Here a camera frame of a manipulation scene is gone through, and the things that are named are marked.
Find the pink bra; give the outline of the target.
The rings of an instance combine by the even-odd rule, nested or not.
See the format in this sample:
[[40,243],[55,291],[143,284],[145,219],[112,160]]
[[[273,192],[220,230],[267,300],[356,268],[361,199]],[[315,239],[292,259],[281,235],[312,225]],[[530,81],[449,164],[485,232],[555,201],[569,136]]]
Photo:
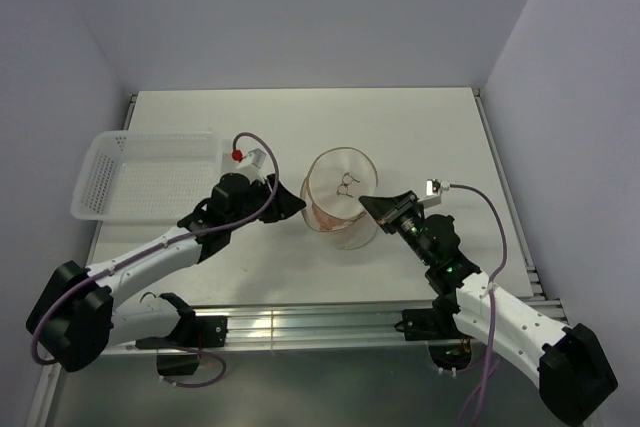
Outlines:
[[318,224],[321,232],[332,232],[346,228],[349,224],[347,220],[336,218],[327,214],[315,204],[312,205],[312,215]]

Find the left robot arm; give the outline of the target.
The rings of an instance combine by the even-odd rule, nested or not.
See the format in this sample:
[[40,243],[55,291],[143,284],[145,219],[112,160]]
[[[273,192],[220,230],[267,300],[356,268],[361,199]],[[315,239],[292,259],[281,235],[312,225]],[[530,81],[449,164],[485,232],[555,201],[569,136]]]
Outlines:
[[168,275],[201,264],[227,247],[232,233],[254,221],[273,224],[306,203],[277,174],[251,180],[221,177],[209,197],[167,232],[115,259],[58,266],[26,320],[32,360],[75,372],[110,345],[140,341],[146,348],[192,349],[200,329],[194,309],[173,293],[154,295],[140,309],[119,307]]

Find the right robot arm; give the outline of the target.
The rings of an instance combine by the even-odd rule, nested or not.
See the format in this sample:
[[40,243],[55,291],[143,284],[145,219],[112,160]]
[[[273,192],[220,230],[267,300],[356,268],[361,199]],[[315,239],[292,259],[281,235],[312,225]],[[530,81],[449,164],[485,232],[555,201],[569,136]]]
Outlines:
[[403,310],[395,327],[406,340],[471,337],[484,343],[526,375],[568,426],[582,425],[617,389],[595,333],[547,317],[497,286],[462,253],[452,216],[427,215],[412,191],[359,201],[382,231],[399,235],[426,266],[437,295],[429,308]]

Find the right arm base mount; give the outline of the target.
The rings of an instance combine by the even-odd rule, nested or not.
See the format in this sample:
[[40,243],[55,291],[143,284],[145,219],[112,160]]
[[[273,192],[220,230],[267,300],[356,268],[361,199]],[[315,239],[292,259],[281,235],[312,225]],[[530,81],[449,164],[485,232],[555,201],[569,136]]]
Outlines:
[[475,369],[485,357],[484,348],[474,346],[473,338],[460,332],[452,316],[441,309],[402,310],[394,330],[406,342],[426,342],[431,362],[446,373]]

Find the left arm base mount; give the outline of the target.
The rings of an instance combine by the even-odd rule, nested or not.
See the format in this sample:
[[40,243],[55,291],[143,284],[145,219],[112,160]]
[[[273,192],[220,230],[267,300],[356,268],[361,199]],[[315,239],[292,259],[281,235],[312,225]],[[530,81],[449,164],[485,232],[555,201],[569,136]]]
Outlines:
[[[156,370],[163,381],[182,388],[201,388],[219,382],[227,370],[226,361],[212,349],[225,345],[227,318],[225,316],[193,316],[181,319],[171,333],[164,337],[147,337],[135,341],[138,350],[176,350],[178,354],[157,354]],[[208,381],[193,381],[196,371],[211,361],[218,368]]]

